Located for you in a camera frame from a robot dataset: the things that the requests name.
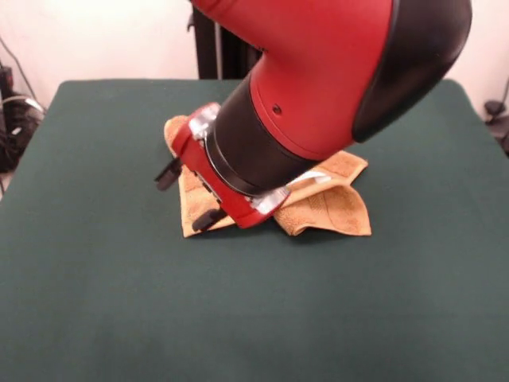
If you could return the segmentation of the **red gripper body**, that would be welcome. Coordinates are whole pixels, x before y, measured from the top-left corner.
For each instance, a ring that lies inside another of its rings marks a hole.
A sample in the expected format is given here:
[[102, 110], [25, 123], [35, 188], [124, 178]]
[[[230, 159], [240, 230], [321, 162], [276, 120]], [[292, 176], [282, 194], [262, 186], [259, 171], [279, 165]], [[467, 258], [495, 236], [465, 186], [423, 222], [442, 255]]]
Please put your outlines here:
[[233, 224], [251, 228], [274, 215], [289, 197], [285, 186], [252, 197], [238, 193], [223, 182], [210, 163], [205, 146], [212, 137], [219, 111], [218, 103], [208, 103], [189, 116], [170, 119], [170, 151], [183, 163], [177, 182], [184, 229], [192, 229], [192, 223], [204, 212], [218, 208], [225, 211], [225, 218], [210, 229]]

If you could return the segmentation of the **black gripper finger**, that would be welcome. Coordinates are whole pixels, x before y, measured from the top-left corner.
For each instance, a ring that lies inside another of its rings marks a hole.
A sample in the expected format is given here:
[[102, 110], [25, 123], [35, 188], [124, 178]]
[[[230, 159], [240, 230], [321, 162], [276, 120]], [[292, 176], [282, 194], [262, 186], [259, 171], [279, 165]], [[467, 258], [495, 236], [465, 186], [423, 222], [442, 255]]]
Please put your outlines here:
[[174, 158], [154, 179], [157, 189], [165, 191], [178, 181], [182, 167], [181, 159]]
[[209, 209], [192, 223], [194, 232], [205, 232], [225, 218], [225, 211], [221, 208]]

